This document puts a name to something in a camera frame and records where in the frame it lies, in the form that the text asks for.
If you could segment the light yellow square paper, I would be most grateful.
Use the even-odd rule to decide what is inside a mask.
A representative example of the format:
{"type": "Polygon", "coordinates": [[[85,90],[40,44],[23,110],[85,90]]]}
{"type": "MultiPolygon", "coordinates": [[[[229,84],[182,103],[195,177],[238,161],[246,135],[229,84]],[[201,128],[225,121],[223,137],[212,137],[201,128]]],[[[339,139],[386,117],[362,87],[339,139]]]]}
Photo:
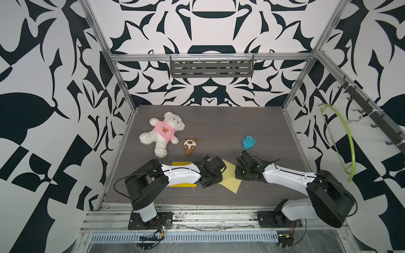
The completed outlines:
{"type": "Polygon", "coordinates": [[[219,184],[237,194],[242,181],[235,177],[236,166],[226,160],[223,160],[223,162],[226,165],[226,170],[222,173],[223,180],[219,184]]]}

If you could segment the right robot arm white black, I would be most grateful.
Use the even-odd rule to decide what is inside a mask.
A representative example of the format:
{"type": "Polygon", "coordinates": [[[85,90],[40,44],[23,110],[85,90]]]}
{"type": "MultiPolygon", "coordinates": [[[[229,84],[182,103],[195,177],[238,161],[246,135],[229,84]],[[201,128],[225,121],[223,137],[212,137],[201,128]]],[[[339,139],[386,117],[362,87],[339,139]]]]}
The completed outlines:
{"type": "Polygon", "coordinates": [[[357,211],[355,198],[328,171],[292,170],[275,161],[257,161],[248,151],[243,151],[236,160],[236,179],[278,184],[305,195],[299,200],[283,199],[272,211],[259,211],[257,218],[261,227],[282,228],[298,221],[317,219],[340,228],[357,211]]]}

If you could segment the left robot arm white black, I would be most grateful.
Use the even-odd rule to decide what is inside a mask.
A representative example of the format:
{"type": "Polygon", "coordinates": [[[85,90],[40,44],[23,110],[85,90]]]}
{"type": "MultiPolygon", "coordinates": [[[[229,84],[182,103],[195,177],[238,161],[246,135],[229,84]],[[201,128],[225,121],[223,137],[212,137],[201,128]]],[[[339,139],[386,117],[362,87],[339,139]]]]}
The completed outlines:
{"type": "Polygon", "coordinates": [[[219,157],[204,156],[183,166],[169,166],[152,159],[128,176],[118,179],[113,189],[128,198],[133,211],[130,214],[129,230],[152,230],[162,232],[172,225],[173,213],[158,212],[154,201],[170,186],[183,183],[197,184],[207,188],[223,181],[227,169],[219,157]]]}

